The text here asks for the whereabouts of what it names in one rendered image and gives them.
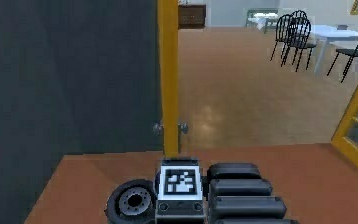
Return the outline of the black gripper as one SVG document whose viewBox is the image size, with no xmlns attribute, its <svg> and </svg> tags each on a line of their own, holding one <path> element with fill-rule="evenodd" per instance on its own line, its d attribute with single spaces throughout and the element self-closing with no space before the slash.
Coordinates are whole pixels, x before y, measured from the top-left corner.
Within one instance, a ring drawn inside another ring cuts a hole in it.
<svg viewBox="0 0 358 224">
<path fill-rule="evenodd" d="M 119 185 L 104 210 L 108 224 L 153 224 L 156 197 L 153 182 L 134 179 Z"/>
</svg>

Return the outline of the brown wooden cabinet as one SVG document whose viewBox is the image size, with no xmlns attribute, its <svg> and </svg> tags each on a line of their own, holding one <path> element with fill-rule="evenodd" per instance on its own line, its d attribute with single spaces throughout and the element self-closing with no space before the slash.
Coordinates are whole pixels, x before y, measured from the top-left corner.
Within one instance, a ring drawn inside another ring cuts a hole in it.
<svg viewBox="0 0 358 224">
<path fill-rule="evenodd" d="M 204 28 L 206 6 L 204 4 L 187 4 L 178 6 L 178 27 L 180 29 Z"/>
</svg>

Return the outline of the green side table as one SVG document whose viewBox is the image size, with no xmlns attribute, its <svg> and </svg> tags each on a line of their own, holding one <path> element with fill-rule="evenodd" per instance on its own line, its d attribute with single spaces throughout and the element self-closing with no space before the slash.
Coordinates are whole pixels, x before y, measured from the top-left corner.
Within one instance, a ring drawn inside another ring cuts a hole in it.
<svg viewBox="0 0 358 224">
<path fill-rule="evenodd" d="M 253 8 L 247 11 L 246 27 L 256 27 L 266 34 L 275 29 L 278 20 L 278 10 L 270 8 Z"/>
</svg>

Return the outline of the white dining table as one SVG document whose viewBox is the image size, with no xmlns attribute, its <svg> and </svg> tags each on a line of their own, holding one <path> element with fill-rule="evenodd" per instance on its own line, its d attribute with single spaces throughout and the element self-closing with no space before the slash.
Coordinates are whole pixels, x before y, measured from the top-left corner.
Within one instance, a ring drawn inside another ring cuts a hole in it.
<svg viewBox="0 0 358 224">
<path fill-rule="evenodd" d="M 358 32 L 353 30 L 338 30 L 329 25 L 312 25 L 311 34 L 317 43 L 321 42 L 322 46 L 317 53 L 314 74 L 319 75 L 322 69 L 325 52 L 331 42 L 335 41 L 358 41 Z"/>
</svg>

